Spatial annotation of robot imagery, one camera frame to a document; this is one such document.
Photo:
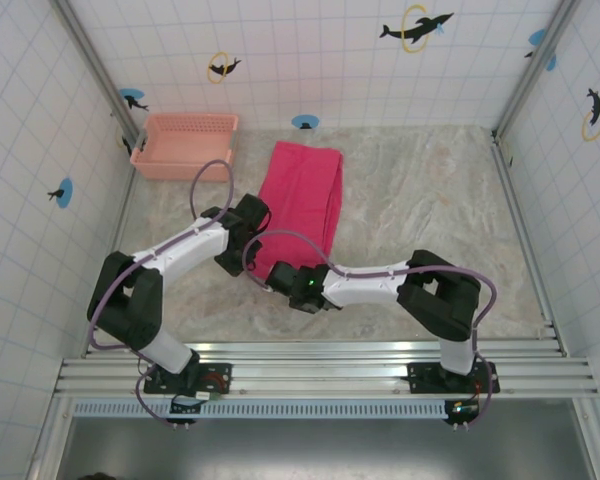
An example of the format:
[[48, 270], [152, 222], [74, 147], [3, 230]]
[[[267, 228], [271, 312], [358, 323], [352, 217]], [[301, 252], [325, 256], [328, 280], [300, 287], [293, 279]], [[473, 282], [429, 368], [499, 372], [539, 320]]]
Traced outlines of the magenta long pants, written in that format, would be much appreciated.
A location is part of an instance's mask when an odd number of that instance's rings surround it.
[[343, 197], [343, 154], [333, 148], [276, 143], [259, 192], [271, 210], [254, 274], [264, 280], [277, 261], [298, 268], [323, 262], [333, 246]]

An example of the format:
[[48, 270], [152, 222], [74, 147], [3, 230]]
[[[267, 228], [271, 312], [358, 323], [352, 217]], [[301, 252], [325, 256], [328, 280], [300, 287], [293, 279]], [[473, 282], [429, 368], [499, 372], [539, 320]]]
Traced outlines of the pink plastic basket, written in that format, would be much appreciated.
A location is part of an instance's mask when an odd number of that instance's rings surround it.
[[191, 180], [210, 161], [233, 163], [238, 124], [232, 114], [151, 114], [130, 162], [150, 180]]

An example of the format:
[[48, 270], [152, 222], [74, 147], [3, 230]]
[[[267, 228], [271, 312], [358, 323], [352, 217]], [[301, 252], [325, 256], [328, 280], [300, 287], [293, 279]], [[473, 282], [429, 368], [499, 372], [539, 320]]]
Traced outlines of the grey metal sheet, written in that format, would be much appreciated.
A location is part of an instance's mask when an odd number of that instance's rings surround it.
[[569, 413], [418, 420], [79, 419], [58, 480], [594, 480]]

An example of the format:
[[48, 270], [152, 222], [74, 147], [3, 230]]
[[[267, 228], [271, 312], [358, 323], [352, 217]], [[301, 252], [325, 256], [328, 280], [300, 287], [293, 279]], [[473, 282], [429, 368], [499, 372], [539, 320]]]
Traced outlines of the black connector board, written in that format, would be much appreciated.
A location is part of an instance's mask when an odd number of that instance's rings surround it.
[[470, 424], [480, 414], [480, 404], [475, 398], [466, 400], [447, 400], [444, 402], [447, 418], [444, 422], [452, 427], [454, 431], [459, 428], [469, 429]]
[[175, 395], [170, 401], [168, 422], [174, 430], [180, 426], [188, 430], [191, 425], [196, 423], [193, 415], [199, 414], [205, 403], [205, 400], [196, 397]]

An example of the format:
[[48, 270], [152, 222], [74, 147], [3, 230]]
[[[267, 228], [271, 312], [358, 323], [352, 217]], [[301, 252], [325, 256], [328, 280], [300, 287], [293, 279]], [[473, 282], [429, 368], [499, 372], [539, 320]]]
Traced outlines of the aluminium mounting rail frame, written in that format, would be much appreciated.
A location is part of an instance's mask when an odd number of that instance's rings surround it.
[[[229, 398], [389, 399], [406, 397], [407, 366], [436, 361], [435, 341], [195, 343], [204, 362], [233, 366]], [[564, 353], [556, 339], [482, 340], [480, 353], [496, 366], [495, 399], [595, 397], [584, 358]], [[129, 353], [90, 351], [66, 359], [56, 383], [61, 397], [129, 398], [139, 377]]]

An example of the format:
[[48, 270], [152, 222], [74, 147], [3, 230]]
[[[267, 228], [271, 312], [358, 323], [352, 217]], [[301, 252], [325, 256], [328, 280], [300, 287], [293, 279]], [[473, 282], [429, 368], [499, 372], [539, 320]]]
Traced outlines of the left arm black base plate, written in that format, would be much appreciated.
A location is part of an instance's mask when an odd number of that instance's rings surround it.
[[143, 390], [147, 394], [194, 396], [198, 392], [228, 394], [232, 382], [231, 363], [193, 362], [178, 374], [162, 367], [148, 376]]

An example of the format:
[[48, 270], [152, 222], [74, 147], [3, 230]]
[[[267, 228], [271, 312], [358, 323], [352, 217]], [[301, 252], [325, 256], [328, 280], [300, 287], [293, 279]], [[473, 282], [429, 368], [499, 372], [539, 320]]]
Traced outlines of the aluminium side rail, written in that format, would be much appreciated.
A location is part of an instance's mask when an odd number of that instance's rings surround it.
[[536, 258], [533, 245], [529, 236], [528, 229], [526, 227], [523, 211], [516, 195], [513, 181], [509, 173], [508, 163], [505, 160], [503, 151], [501, 149], [503, 142], [497, 137], [494, 131], [491, 132], [491, 153], [497, 168], [497, 172], [500, 178], [504, 195], [507, 201], [507, 205], [510, 211], [512, 222], [518, 237], [520, 247], [523, 252], [526, 268], [531, 279], [534, 294], [539, 305], [543, 322], [546, 326], [546, 330], [551, 329], [553, 331], [552, 338], [558, 344], [558, 351], [563, 357], [569, 357], [569, 351], [565, 347], [563, 339], [561, 338], [554, 309], [549, 298], [544, 278], [540, 271], [540, 266]]
[[[115, 217], [115, 220], [116, 220], [115, 229], [114, 229], [114, 232], [111, 236], [111, 239], [110, 239], [110, 242], [108, 245], [108, 249], [106, 252], [107, 255], [109, 255], [110, 253], [113, 253], [114, 251], [117, 251], [119, 249], [120, 244], [122, 242], [122, 237], [124, 235], [124, 230], [126, 228], [129, 202], [130, 202], [130, 197], [132, 196], [133, 191], [134, 191], [134, 182], [135, 182], [135, 177], [136, 177], [135, 168], [131, 165], [131, 163], [128, 163], [128, 166], [129, 166], [128, 177], [127, 177], [126, 183], [124, 184], [124, 187], [122, 189], [121, 201], [120, 201], [118, 212]], [[93, 350], [95, 350], [95, 347], [92, 346], [92, 341], [95, 340], [95, 333], [96, 333], [96, 326], [94, 326], [93, 329], [87, 328], [87, 332], [85, 333], [85, 338], [84, 338], [84, 346], [83, 346], [81, 354], [80, 354], [80, 357], [82, 359], [84, 359], [89, 353], [91, 353]]]

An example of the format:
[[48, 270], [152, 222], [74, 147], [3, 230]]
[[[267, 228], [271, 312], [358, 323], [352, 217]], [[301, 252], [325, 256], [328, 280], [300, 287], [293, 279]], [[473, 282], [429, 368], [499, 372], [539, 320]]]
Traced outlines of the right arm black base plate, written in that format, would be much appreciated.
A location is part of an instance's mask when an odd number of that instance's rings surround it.
[[407, 365], [407, 375], [402, 377], [409, 384], [412, 394], [477, 394], [501, 391], [497, 371], [492, 362], [475, 361], [467, 375], [445, 370], [440, 363], [415, 362]]

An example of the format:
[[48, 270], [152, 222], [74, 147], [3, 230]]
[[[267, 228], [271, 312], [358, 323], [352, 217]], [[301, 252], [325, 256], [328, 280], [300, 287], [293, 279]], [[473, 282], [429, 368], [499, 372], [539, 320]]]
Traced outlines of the aluminium corner post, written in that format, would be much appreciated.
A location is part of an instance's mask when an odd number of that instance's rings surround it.
[[49, 3], [81, 56], [87, 70], [92, 75], [100, 92], [105, 97], [114, 118], [121, 128], [121, 136], [126, 140], [129, 148], [133, 149], [140, 129], [132, 119], [127, 103], [123, 100], [123, 97], [112, 81], [70, 1], [49, 0]]
[[581, 3], [582, 0], [561, 0], [559, 2], [556, 13], [545, 29], [543, 39], [534, 50], [530, 63], [517, 83], [499, 123], [492, 131], [493, 138], [497, 144], [505, 139], [513, 127], [541, 74], [546, 70], [546, 66], [551, 58], [556, 54], [557, 46]]

